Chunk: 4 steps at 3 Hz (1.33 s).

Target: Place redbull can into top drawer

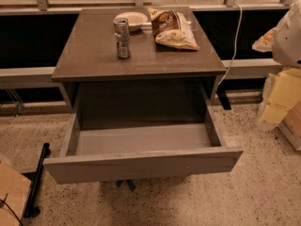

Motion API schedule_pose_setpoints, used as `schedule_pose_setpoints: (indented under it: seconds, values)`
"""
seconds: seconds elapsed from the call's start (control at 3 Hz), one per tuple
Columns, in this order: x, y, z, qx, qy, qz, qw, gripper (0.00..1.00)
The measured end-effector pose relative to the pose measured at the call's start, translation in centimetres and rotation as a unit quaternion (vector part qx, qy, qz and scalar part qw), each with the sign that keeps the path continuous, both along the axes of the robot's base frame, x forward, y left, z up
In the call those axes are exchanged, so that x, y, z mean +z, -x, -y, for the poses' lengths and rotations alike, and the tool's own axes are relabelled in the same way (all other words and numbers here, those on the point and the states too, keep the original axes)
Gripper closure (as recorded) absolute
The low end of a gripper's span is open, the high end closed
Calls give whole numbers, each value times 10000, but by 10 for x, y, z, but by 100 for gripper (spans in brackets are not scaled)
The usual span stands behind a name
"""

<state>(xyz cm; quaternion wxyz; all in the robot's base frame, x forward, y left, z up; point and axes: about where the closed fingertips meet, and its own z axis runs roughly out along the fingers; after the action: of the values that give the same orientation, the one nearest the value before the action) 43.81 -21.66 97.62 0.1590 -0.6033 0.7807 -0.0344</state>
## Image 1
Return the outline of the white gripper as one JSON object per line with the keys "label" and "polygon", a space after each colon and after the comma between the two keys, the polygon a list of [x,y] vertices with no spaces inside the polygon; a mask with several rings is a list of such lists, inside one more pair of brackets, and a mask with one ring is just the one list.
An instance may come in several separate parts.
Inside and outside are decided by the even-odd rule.
{"label": "white gripper", "polygon": [[[271,28],[253,43],[252,49],[261,53],[272,52],[276,31],[275,27]],[[290,68],[278,74],[270,73],[264,83],[256,126],[262,131],[273,130],[300,100],[300,69]]]}

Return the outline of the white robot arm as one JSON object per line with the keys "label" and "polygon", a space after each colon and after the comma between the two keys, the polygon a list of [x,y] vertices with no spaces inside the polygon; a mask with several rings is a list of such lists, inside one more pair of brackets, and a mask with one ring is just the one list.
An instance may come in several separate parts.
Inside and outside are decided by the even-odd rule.
{"label": "white robot arm", "polygon": [[271,51],[273,60],[283,67],[278,74],[268,74],[255,120],[262,131],[270,131],[301,99],[301,1],[294,2],[277,26],[256,40],[252,49]]}

